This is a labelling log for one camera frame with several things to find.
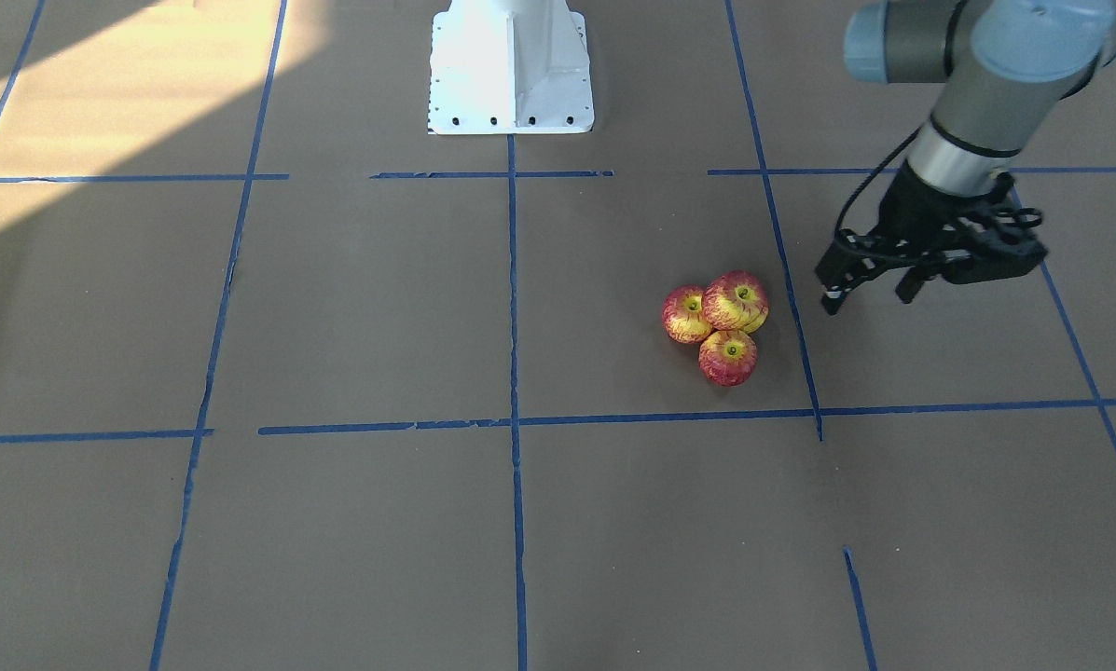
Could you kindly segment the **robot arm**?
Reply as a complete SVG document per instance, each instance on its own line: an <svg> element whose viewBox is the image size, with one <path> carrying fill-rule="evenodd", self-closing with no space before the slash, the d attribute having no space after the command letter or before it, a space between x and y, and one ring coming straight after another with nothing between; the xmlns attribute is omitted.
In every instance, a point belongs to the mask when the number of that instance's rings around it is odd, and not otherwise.
<svg viewBox="0 0 1116 671"><path fill-rule="evenodd" d="M932 280L1018 279L1048 253L1040 210L1010 167L1054 106L1116 60L1116 1L876 1L852 15L845 67L862 82L933 82L929 118L894 150L876 224L835 224L815 276L822 309L901 270L899 301Z"/></svg>

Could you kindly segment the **apple nearest robot base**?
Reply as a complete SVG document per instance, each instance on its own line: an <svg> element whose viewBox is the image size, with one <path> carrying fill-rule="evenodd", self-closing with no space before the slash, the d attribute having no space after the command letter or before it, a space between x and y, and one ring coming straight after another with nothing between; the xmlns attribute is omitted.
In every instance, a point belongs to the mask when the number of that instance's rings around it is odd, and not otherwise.
<svg viewBox="0 0 1116 671"><path fill-rule="evenodd" d="M668 293L661 306L661 324L668 339L698 344L714 333L714 326L703 314L703 286L695 284L677 286Z"/></svg>

